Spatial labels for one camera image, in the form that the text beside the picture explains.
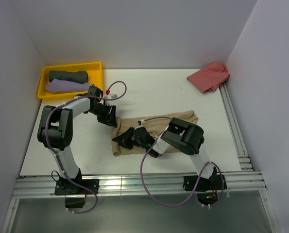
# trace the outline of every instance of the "tan towel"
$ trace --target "tan towel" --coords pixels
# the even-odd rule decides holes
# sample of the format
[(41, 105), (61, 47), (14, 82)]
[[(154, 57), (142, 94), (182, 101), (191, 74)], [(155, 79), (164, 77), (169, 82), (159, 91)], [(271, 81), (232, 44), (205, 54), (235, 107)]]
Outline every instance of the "tan towel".
[[(175, 117), (181, 120), (186, 120), (190, 123), (197, 124), (198, 117), (194, 114), (194, 111), (190, 110), (184, 113), (171, 113), (167, 115), (162, 115), (165, 117)], [(129, 127), (137, 127), (138, 121), (142, 119), (148, 119), (156, 116), (145, 116), (145, 117), (136, 117), (136, 118), (127, 118), (121, 119), (120, 117), (116, 118), (117, 121), (117, 128), (112, 128), (111, 134), (111, 144), (112, 144), (112, 153), (113, 155), (124, 155), (124, 154), (143, 154), (145, 150), (143, 148), (133, 147), (132, 150), (120, 147), (118, 143), (113, 142), (112, 138), (121, 135), (122, 133), (126, 132)], [(151, 136), (156, 136), (161, 133), (169, 124), (169, 119), (155, 119), (150, 120), (144, 123), (145, 129), (149, 132)], [(179, 152), (176, 148), (170, 147), (167, 151), (169, 152)]]

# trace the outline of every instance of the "wall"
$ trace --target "wall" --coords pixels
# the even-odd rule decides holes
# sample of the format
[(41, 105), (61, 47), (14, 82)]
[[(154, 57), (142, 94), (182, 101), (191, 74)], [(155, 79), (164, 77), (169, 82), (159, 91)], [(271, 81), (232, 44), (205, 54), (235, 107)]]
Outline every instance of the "wall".
[(10, 0), (47, 64), (199, 68), (229, 57), (256, 0)]
[(289, 0), (259, 0), (227, 62), (248, 152), (289, 233)]
[(31, 135), (42, 60), (6, 0), (0, 0), (0, 230)]

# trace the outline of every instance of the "yellow plastic bin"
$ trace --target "yellow plastic bin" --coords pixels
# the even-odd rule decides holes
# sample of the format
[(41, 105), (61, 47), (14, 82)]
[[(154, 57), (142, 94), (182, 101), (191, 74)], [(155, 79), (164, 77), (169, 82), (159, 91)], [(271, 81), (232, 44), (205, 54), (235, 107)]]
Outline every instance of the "yellow plastic bin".
[(62, 94), (54, 94), (45, 90), (45, 85), (49, 84), (48, 74), (50, 70), (56, 71), (69, 71), (69, 72), (77, 72), (77, 71), (86, 71), (88, 73), (88, 83), (94, 84), (96, 87), (103, 90), (103, 82), (102, 82), (102, 64), (101, 62), (89, 62), (89, 63), (78, 63), (71, 65), (61, 65), (61, 66), (50, 66), (43, 67), (41, 78), (38, 85), (37, 97), (39, 99), (43, 99), (45, 101), (53, 101), (53, 100), (69, 100), (74, 98), (78, 94), (84, 94), (85, 91), (81, 92), (70, 92), (70, 93), (62, 93)]

